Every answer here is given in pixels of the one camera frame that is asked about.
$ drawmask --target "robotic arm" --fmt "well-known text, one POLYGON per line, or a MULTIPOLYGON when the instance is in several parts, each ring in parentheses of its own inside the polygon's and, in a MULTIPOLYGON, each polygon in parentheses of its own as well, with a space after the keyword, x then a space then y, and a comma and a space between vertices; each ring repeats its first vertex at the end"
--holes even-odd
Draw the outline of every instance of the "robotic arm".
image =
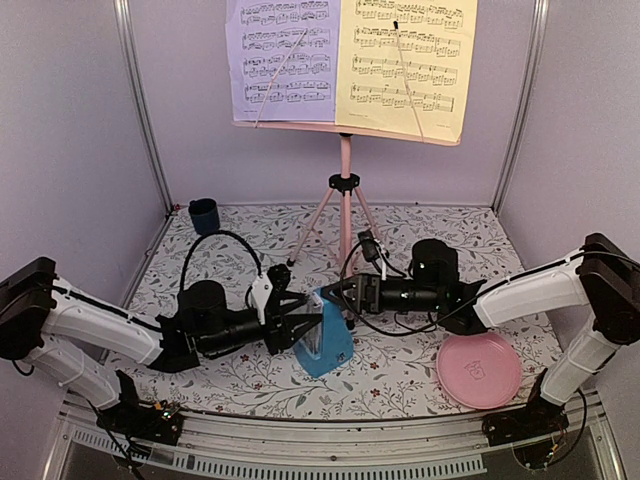
POLYGON ((178 294, 171 317, 134 314, 94 298, 39 258, 0 283, 0 357, 39 368, 85 397, 99 411, 98 424, 128 437, 176 445, 183 418, 179 405, 140 402, 133 380, 110 370, 67 340, 121 353, 147 368, 175 373, 200 364, 198 354, 218 357, 263 340, 271 354, 290 348, 322 320, 296 315, 307 297, 288 292, 290 272, 271 267, 252 285, 255 308, 232 311, 214 281, 178 294))
MULTIPOLYGON (((368 232, 360 240, 366 260, 386 261, 368 232)), ((437 312, 435 324, 457 335, 590 305, 587 324, 558 362, 537 378, 527 405, 485 417, 483 430, 491 445, 499 445, 566 428, 563 407, 570 397, 620 347, 640 340, 640 272, 634 263, 605 236, 593 234, 582 248, 555 262, 489 283, 466 284, 459 281, 457 252, 438 240, 422 240, 412 250, 412 279, 385 278, 384 270, 382 275, 359 274, 326 287, 323 296, 356 316, 437 312)))

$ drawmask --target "leaf pattern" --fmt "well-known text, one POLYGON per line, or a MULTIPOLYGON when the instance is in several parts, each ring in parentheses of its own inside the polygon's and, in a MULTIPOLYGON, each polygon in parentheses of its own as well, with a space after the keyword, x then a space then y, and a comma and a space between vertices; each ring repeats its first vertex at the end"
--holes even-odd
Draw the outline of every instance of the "leaf pattern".
MULTIPOLYGON (((417 240, 439 238, 459 252, 463 281, 493 278, 522 270, 499 222, 487 208, 421 206, 373 207, 391 261, 405 269, 417 240)), ((235 206, 220 208, 223 227, 244 237, 265 268, 284 263, 295 246, 312 206, 235 206)), ((366 228, 359 208, 353 212, 354 232, 366 228)), ((338 268, 323 241, 337 246, 340 212, 330 205, 316 225, 322 241, 309 237, 292 268, 291 289, 308 292, 338 279, 338 268)), ((197 236, 186 210, 172 218, 169 231, 130 306, 151 315, 172 315, 184 257, 197 236)), ((362 259, 356 271, 368 270, 362 259)), ((255 278, 249 255, 232 239, 207 239, 194 254, 187 284, 199 279, 219 281, 230 308, 241 309, 255 278)), ((422 314, 402 317, 403 324, 424 324, 422 314)), ((371 317, 379 327, 401 331, 393 314, 371 317)), ((513 403, 526 400, 535 377, 560 355, 546 316, 509 322, 498 332, 519 354, 523 382, 513 403)), ((147 400, 168 399, 185 408, 257 417, 324 420, 434 416, 470 411, 447 397, 438 382, 435 362, 448 334, 442 330, 389 338, 357 325, 352 360, 319 379, 310 377, 292 352, 270 356, 260 343, 217 360, 201 359, 198 368, 177 374, 147 370, 122 355, 111 354, 110 366, 124 370, 147 400)))

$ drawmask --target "white wall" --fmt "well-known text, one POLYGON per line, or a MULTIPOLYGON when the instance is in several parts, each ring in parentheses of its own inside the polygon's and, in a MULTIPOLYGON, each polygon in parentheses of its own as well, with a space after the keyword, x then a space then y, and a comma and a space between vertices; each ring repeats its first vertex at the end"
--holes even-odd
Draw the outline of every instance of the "white wall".
MULTIPOLYGON (((113 2, 0 2, 0 279, 40 255, 118 302, 162 221, 113 2)), ((33 480, 62 399, 0 361, 0 479, 33 480)))
MULTIPOLYGON (((502 219, 527 265, 601 231, 640 259, 640 4, 551 2, 522 151, 502 219)), ((555 316, 566 344, 584 321, 555 316)), ((598 375, 627 475, 640 478, 640 345, 598 375)))
MULTIPOLYGON (((175 200, 317 202, 340 171, 337 136, 231 126, 224 0, 136 0, 131 14, 160 157, 175 200)), ((517 107, 533 0, 479 2, 462 145, 354 139, 370 200, 491 203, 517 107)))

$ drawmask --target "dark blue mug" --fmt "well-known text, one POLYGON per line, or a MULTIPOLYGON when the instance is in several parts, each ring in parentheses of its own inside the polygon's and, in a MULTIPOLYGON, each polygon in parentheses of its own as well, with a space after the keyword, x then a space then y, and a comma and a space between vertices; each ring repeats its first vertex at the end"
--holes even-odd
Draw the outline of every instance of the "dark blue mug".
POLYGON ((212 198, 192 200, 189 203, 189 216, 198 235, 207 235, 220 230, 218 204, 212 198))

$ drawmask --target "yellow sheet music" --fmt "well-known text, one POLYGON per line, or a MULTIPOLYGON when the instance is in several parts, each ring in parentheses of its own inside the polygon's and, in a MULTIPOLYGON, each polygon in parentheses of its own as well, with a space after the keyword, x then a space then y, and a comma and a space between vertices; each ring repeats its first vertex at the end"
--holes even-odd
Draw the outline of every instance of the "yellow sheet music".
POLYGON ((477 10, 477 0, 342 0, 336 123, 420 136, 412 100, 426 141, 459 141, 477 10))

